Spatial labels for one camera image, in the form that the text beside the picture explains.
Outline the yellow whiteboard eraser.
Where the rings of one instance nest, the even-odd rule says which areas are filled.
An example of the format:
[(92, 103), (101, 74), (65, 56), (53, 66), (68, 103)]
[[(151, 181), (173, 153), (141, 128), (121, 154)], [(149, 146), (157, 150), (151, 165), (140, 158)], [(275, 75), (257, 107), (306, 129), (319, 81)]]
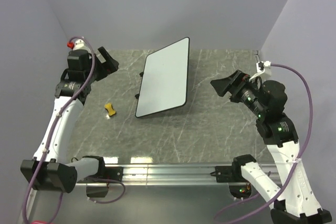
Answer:
[(106, 110), (107, 115), (109, 117), (112, 117), (112, 116), (116, 115), (116, 110), (113, 108), (112, 103), (106, 103), (104, 105), (104, 109)]

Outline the white whiteboard black frame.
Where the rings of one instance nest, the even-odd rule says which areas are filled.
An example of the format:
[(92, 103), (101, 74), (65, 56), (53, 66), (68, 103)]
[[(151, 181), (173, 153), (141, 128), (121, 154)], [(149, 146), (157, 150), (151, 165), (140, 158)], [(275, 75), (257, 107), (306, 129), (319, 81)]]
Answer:
[(135, 117), (157, 114), (187, 103), (190, 38), (182, 38), (147, 55)]

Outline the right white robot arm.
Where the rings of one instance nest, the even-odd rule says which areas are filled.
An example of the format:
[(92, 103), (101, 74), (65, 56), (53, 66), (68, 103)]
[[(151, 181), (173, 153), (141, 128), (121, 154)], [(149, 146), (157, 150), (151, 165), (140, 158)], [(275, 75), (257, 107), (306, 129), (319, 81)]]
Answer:
[(218, 96), (230, 93), (230, 101), (243, 103), (256, 116), (257, 131), (271, 153), (282, 186), (264, 173), (251, 155), (234, 158), (232, 177), (251, 183), (270, 208), (273, 223), (328, 223), (330, 211), (323, 209), (310, 187), (300, 157), (296, 128), (284, 113), (287, 95), (277, 81), (235, 71), (229, 77), (212, 80)]

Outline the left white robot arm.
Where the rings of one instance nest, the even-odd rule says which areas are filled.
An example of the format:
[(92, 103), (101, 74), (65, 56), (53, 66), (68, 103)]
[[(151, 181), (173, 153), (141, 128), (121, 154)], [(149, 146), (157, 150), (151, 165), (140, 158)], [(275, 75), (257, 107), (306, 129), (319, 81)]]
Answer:
[(56, 85), (53, 113), (45, 136), (31, 160), (23, 160), (20, 171), (31, 189), (70, 193), (76, 183), (106, 178), (103, 157), (87, 155), (67, 163), (66, 152), (75, 123), (91, 91), (91, 84), (116, 72), (119, 63), (104, 47), (98, 48), (104, 62), (92, 61), (86, 47), (75, 46), (67, 57), (68, 67)]

